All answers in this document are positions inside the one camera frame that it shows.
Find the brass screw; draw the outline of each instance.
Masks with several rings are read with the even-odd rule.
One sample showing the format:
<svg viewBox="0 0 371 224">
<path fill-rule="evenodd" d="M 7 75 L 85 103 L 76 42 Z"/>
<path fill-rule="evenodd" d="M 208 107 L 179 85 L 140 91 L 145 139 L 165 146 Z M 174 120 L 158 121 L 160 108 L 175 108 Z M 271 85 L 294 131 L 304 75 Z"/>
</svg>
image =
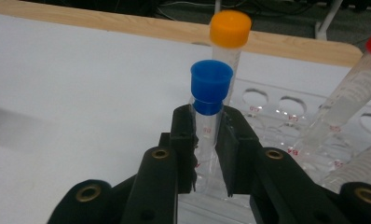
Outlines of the brass screw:
<svg viewBox="0 0 371 224">
<path fill-rule="evenodd" d="M 76 199 L 81 203 L 86 203 L 96 199 L 101 194 L 101 192 L 101 186 L 97 184 L 91 184 L 80 189 L 76 194 Z"/>
<path fill-rule="evenodd" d="M 273 149 L 266 151 L 265 155 L 273 160 L 281 160 L 283 158 L 283 154 L 280 151 Z"/>
<path fill-rule="evenodd" d="M 371 203 L 371 189 L 358 188 L 354 192 L 364 202 Z"/>
<path fill-rule="evenodd" d="M 169 156 L 169 151 L 167 149 L 157 149 L 153 151 L 153 157 L 155 159 L 161 160 Z"/>
</svg>

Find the orange cap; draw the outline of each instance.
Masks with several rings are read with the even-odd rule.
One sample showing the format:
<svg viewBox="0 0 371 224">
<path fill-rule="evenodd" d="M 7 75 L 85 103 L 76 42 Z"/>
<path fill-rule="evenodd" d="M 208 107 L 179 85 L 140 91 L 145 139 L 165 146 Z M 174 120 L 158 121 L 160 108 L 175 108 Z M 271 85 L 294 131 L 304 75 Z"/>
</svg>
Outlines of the orange cap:
<svg viewBox="0 0 371 224">
<path fill-rule="evenodd" d="M 220 47 L 239 48 L 246 44 L 251 28 L 249 16 L 235 10 L 224 10 L 212 17 L 210 39 Z"/>
</svg>

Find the blue cap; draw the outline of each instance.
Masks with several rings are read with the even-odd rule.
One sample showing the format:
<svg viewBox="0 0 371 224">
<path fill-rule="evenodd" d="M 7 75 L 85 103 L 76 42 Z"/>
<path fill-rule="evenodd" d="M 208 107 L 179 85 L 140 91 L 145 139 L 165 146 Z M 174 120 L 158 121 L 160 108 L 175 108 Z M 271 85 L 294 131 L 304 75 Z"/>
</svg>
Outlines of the blue cap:
<svg viewBox="0 0 371 224">
<path fill-rule="evenodd" d="M 202 115 L 214 115 L 221 110 L 227 97 L 232 69 L 226 63 L 204 60 L 191 67 L 191 92 L 194 108 Z"/>
</svg>

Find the test tube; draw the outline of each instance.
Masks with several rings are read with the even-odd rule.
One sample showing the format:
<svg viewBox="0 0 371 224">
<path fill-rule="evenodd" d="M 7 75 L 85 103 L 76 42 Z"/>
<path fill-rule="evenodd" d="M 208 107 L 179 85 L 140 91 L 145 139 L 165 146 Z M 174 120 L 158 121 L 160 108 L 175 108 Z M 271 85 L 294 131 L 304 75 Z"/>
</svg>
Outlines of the test tube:
<svg viewBox="0 0 371 224">
<path fill-rule="evenodd" d="M 206 190 L 209 177 L 215 170 L 214 147 L 231 78 L 232 69 L 215 60 L 200 61 L 191 67 L 192 108 L 198 138 L 195 149 L 198 160 L 196 192 Z"/>
<path fill-rule="evenodd" d="M 371 147 L 349 163 L 335 170 L 320 184 L 333 192 L 339 193 L 343 184 L 356 181 L 371 184 Z"/>
<path fill-rule="evenodd" d="M 303 154 L 313 154 L 329 133 L 340 127 L 371 100 L 371 37 L 367 51 L 321 106 L 301 141 Z"/>
<path fill-rule="evenodd" d="M 210 29 L 210 39 L 213 42 L 212 58 L 228 64 L 233 71 L 224 105 L 229 105 L 240 60 L 241 47 L 246 44 L 251 28 L 252 20 L 239 11 L 223 10 L 212 17 Z"/>
</svg>

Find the test tube with orange cap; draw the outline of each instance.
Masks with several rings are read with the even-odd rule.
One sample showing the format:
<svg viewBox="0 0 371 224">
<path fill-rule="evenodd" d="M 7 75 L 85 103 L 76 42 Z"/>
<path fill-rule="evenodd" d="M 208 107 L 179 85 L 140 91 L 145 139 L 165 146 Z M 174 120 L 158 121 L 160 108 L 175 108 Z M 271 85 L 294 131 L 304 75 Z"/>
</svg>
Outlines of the test tube with orange cap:
<svg viewBox="0 0 371 224">
<path fill-rule="evenodd" d="M 236 10 L 223 10 L 212 17 L 210 39 L 213 42 L 213 59 L 228 64 L 233 71 L 224 105 L 229 105 L 241 47 L 247 43 L 251 28 L 249 16 Z"/>
</svg>

